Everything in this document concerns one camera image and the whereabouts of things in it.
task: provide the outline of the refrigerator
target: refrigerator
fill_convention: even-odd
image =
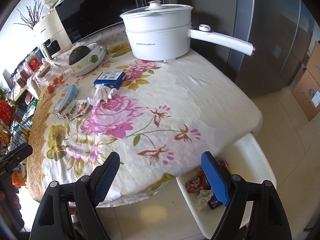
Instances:
[[[248,41],[253,56],[205,41],[191,48],[254,98],[293,81],[310,45],[314,18],[301,0],[177,0],[194,7],[192,25]]]

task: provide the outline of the white plastic bin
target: white plastic bin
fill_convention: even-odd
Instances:
[[[276,178],[265,155],[252,134],[246,134],[233,145],[229,146],[224,152],[215,157],[218,160],[224,160],[227,163],[228,170],[231,174],[239,174],[246,181],[256,183],[262,183],[265,179],[268,179],[272,181],[276,188]],[[185,187],[185,183],[196,176],[196,174],[197,170],[194,170],[179,176],[176,179],[202,234],[210,239],[220,222],[225,206],[221,205],[214,210],[211,210],[207,206],[200,212],[196,212],[194,203],[198,193],[189,194]],[[251,209],[252,202],[247,202],[240,227],[249,222]]]

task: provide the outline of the white label on box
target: white label on box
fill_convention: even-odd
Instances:
[[[123,71],[106,71],[99,76],[98,80],[106,80],[106,79],[113,79],[117,80],[118,77],[122,74]]]
[[[314,104],[315,107],[317,107],[320,104],[320,93],[317,91],[315,96],[311,99],[312,103]]]

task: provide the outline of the tile floor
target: tile floor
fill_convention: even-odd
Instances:
[[[291,94],[301,75],[253,100],[263,115],[257,141],[276,176],[294,240],[304,239],[303,229],[320,214],[320,114],[309,122]],[[152,198],[98,213],[113,240],[204,239],[175,180]]]

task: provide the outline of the black microwave door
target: black microwave door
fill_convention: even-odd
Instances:
[[[120,14],[137,8],[136,0],[64,0],[56,6],[72,43],[122,22]]]

